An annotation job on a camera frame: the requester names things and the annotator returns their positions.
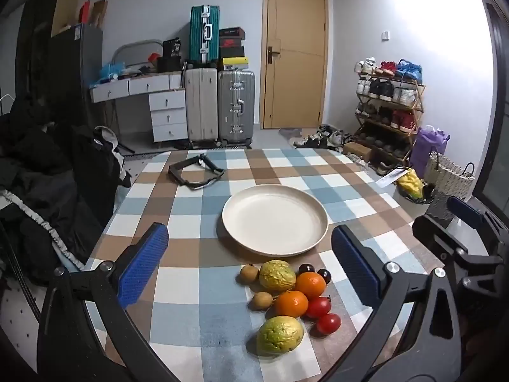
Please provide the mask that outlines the stacked shoe boxes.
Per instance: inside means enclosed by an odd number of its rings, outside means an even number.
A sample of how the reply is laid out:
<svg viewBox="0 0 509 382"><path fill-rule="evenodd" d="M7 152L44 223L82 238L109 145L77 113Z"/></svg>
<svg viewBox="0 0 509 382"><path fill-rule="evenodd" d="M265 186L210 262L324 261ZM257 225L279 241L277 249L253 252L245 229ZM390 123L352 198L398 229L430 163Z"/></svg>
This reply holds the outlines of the stacked shoe boxes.
<svg viewBox="0 0 509 382"><path fill-rule="evenodd" d="M241 27L219 30L219 61L221 68L224 60L230 58L245 58L245 31Z"/></svg>

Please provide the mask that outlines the red tomato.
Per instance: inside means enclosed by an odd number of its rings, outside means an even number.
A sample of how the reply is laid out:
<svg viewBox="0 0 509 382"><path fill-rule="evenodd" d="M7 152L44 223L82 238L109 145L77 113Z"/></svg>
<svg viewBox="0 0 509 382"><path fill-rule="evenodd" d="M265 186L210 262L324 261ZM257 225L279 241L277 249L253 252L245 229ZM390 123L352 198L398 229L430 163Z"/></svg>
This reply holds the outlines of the red tomato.
<svg viewBox="0 0 509 382"><path fill-rule="evenodd" d="M331 311L331 298L330 297L319 297L313 298L308 305L308 309L305 315L313 320L317 320L320 317L329 314Z"/></svg>
<svg viewBox="0 0 509 382"><path fill-rule="evenodd" d="M323 336L335 333L342 325L342 320L337 314L328 313L321 316L316 322L317 332Z"/></svg>

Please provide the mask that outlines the wooden door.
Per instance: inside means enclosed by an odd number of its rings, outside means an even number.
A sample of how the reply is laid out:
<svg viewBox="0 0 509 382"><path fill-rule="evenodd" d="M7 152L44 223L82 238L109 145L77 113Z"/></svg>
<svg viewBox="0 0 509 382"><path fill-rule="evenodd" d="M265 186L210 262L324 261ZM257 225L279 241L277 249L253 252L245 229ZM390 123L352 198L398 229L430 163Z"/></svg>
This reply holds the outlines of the wooden door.
<svg viewBox="0 0 509 382"><path fill-rule="evenodd" d="M264 129L316 128L327 77L329 0L263 0Z"/></svg>

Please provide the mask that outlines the dark cherry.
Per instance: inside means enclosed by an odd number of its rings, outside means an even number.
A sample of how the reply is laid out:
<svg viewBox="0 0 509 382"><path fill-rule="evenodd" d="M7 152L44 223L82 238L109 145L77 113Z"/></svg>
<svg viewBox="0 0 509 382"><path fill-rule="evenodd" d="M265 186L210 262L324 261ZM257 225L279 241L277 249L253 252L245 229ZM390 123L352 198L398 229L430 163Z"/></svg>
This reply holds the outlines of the dark cherry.
<svg viewBox="0 0 509 382"><path fill-rule="evenodd" d="M303 274L303 273L306 273L306 272L315 272L315 268L313 265L311 264L302 264L299 266L298 268L298 273L299 274Z"/></svg>
<svg viewBox="0 0 509 382"><path fill-rule="evenodd" d="M331 283L331 273L326 269L319 269L317 274L324 280L325 284Z"/></svg>

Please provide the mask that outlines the wooden shoe rack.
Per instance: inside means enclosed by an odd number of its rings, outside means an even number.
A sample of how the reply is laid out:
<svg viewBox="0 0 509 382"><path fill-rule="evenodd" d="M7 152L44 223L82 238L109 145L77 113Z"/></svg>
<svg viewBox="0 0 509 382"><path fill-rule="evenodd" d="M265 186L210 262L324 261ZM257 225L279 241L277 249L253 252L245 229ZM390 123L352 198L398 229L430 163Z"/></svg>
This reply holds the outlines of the wooden shoe rack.
<svg viewBox="0 0 509 382"><path fill-rule="evenodd" d="M410 161L424 114L423 69L402 59L378 64L373 57L355 63L358 76L353 139L391 164Z"/></svg>

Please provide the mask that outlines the beige suitcase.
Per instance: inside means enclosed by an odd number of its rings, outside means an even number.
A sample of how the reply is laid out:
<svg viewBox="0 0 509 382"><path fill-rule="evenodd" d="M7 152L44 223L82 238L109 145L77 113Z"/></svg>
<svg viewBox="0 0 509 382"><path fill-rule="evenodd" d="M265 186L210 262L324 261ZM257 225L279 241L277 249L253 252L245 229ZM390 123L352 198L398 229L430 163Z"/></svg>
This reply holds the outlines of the beige suitcase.
<svg viewBox="0 0 509 382"><path fill-rule="evenodd" d="M185 72L186 119L191 142L218 140L217 70L196 68Z"/></svg>

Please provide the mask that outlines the checkered tablecloth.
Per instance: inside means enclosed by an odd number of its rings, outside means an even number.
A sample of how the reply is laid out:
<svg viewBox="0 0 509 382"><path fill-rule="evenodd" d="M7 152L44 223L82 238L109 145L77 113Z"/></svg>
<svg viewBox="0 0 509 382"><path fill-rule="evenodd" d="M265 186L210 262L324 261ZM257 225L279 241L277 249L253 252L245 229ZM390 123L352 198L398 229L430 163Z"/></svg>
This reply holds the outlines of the checkered tablecloth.
<svg viewBox="0 0 509 382"><path fill-rule="evenodd" d="M305 336L292 353L265 358L250 338L264 323L249 308L253 291L238 283L243 265L264 257L247 251L224 230L223 206L254 185L281 184L316 197L330 226L346 224L361 243L407 272L428 272L438 260L412 234L412 217L349 158L330 150L212 150L224 177L192 191L168 176L187 151L166 152L145 165L109 221L87 261L94 268L116 259L153 223L169 232L169 244L129 315L166 366L184 381L316 381L328 371L367 321L364 306L324 238L291 259L331 273L326 295L342 325L331 336Z"/></svg>

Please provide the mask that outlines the orange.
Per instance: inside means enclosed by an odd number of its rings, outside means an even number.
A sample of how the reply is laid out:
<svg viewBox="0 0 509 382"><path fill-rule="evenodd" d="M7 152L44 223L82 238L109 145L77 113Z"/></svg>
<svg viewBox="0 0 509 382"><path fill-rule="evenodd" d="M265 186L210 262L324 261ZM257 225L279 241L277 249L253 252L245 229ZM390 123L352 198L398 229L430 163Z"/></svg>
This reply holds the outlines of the orange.
<svg viewBox="0 0 509 382"><path fill-rule="evenodd" d="M294 318L304 315L308 307L308 298L300 291L283 292L274 302L276 315L287 315Z"/></svg>
<svg viewBox="0 0 509 382"><path fill-rule="evenodd" d="M320 297L327 284L322 276L316 272L304 272L298 275L295 290L302 292L308 299Z"/></svg>

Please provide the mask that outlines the white drawer desk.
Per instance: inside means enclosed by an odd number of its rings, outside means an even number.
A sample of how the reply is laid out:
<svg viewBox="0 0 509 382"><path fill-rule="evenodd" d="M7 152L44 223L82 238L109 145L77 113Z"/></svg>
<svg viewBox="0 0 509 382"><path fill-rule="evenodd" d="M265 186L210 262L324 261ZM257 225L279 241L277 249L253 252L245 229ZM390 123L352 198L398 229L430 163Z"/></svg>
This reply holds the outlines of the white drawer desk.
<svg viewBox="0 0 509 382"><path fill-rule="evenodd" d="M148 98L154 142L182 141L188 138L185 88L182 72L155 73L117 79L90 89L94 103L121 98Z"/></svg>

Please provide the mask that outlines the black clothes pile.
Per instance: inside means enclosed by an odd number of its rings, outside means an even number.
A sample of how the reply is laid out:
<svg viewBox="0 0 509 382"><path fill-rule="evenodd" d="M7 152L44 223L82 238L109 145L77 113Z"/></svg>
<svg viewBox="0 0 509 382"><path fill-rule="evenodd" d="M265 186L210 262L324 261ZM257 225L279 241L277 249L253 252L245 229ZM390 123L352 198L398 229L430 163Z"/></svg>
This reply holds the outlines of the black clothes pile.
<svg viewBox="0 0 509 382"><path fill-rule="evenodd" d="M1 117L1 245L47 286L55 268L82 271L130 174L115 133L72 126L28 95Z"/></svg>

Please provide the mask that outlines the cardboard box on floor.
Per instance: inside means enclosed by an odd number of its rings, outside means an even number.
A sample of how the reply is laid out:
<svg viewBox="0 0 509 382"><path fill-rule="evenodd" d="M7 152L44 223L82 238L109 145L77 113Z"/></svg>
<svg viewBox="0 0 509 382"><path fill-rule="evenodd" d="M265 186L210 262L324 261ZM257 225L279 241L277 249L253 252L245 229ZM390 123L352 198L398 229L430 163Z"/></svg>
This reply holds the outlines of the cardboard box on floor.
<svg viewBox="0 0 509 382"><path fill-rule="evenodd" d="M360 143L351 141L343 145L343 154L353 154L358 158L363 159L365 162L369 162L373 155L371 147L365 147Z"/></svg>

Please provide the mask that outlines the white trash bin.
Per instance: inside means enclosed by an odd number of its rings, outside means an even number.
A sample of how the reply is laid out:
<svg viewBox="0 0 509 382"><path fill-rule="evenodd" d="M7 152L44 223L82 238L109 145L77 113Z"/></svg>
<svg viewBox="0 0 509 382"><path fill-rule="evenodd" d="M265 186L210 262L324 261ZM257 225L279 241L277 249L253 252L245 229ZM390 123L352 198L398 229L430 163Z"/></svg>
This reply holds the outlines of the white trash bin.
<svg viewBox="0 0 509 382"><path fill-rule="evenodd" d="M421 180L413 168L406 169L395 181L395 187L403 199L402 206L412 218L424 215L434 201L435 185Z"/></svg>

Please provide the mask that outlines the green guava fruit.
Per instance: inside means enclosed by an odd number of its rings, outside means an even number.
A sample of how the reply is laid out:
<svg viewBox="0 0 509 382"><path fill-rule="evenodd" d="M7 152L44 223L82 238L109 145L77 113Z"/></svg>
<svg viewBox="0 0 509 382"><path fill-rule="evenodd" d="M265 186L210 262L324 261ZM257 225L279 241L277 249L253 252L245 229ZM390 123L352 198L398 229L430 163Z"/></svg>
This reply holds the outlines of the green guava fruit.
<svg viewBox="0 0 509 382"><path fill-rule="evenodd" d="M296 349L304 338L304 328L294 317L274 316L263 323L256 335L259 354L280 355Z"/></svg>

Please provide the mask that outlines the teal suitcase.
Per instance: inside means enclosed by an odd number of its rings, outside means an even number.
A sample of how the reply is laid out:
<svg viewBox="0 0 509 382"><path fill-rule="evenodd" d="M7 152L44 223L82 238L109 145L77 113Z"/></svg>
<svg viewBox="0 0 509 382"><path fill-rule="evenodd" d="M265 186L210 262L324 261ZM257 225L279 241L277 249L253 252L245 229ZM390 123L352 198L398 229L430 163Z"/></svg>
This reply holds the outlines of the teal suitcase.
<svg viewBox="0 0 509 382"><path fill-rule="evenodd" d="M189 61L195 65L219 60L220 7L201 5L191 8Z"/></svg>

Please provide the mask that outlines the yellow guava fruit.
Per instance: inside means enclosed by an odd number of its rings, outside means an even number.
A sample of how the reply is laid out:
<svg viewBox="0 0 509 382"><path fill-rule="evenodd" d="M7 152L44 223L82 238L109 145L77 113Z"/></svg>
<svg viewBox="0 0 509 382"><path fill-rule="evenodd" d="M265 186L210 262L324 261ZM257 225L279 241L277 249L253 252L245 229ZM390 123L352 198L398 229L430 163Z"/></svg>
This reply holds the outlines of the yellow guava fruit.
<svg viewBox="0 0 509 382"><path fill-rule="evenodd" d="M295 286L296 274L286 261L273 259L261 266L259 281L270 292L284 292Z"/></svg>

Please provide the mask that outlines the dark grey refrigerator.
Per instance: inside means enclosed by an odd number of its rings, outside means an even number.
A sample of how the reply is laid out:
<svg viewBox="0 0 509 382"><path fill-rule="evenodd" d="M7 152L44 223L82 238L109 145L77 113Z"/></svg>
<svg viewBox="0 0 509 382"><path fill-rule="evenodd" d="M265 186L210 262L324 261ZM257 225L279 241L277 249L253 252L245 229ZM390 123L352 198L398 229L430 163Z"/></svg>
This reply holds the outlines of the dark grey refrigerator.
<svg viewBox="0 0 509 382"><path fill-rule="evenodd" d="M96 123L90 86L98 81L102 65L101 29L81 23L50 39L47 103L57 122Z"/></svg>

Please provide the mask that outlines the white woven basket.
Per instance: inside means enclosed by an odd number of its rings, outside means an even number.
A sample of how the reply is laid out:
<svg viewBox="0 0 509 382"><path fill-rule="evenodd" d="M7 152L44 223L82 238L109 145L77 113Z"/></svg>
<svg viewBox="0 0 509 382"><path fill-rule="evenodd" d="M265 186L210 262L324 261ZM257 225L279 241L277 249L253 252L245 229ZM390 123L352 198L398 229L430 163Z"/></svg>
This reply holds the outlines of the white woven basket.
<svg viewBox="0 0 509 382"><path fill-rule="evenodd" d="M432 150L424 171L424 181L435 185L435 190L444 195L465 200L475 182L475 164L469 162L462 167L438 151Z"/></svg>

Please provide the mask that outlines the purple bag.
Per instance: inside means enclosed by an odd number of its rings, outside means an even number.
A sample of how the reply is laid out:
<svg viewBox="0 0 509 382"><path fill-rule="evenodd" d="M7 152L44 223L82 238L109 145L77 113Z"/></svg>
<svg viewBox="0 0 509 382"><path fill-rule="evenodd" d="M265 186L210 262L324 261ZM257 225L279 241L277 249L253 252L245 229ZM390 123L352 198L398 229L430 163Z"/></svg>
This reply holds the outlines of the purple bag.
<svg viewBox="0 0 509 382"><path fill-rule="evenodd" d="M410 166L421 179L424 177L430 153L436 151L444 154L449 139L450 135L441 129L435 129L431 125L418 129L417 138L410 156Z"/></svg>

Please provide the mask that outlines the cream round plate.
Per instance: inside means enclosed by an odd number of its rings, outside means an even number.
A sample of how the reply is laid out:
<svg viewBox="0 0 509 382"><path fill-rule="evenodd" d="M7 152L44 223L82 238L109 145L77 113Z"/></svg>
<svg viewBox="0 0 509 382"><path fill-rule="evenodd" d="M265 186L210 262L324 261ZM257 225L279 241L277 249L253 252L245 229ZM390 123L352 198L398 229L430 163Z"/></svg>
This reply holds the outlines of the cream round plate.
<svg viewBox="0 0 509 382"><path fill-rule="evenodd" d="M232 195L222 221L241 246L265 256L291 257L316 247L329 218L312 195L285 185L256 185Z"/></svg>

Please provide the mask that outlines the brown longan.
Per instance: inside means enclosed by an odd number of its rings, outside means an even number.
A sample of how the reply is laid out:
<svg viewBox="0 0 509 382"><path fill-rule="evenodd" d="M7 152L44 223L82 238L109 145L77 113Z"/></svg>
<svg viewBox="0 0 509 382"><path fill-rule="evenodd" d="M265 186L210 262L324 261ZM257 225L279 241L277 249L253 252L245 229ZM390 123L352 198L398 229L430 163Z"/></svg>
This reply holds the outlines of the brown longan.
<svg viewBox="0 0 509 382"><path fill-rule="evenodd" d="M268 292L254 294L249 306L253 310L267 310L274 302L274 297Z"/></svg>
<svg viewBox="0 0 509 382"><path fill-rule="evenodd" d="M239 272L239 278L241 283L245 285L251 285L258 280L259 269L254 265L244 265Z"/></svg>

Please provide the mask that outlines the silver suitcase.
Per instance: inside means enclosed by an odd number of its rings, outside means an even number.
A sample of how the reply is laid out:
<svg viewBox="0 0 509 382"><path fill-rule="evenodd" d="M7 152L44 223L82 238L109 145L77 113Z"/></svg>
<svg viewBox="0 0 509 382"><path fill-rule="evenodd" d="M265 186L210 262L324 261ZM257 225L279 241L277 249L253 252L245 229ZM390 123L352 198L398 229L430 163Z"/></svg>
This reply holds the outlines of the silver suitcase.
<svg viewBox="0 0 509 382"><path fill-rule="evenodd" d="M253 72L218 73L218 135L223 144L250 147L254 133L254 91Z"/></svg>

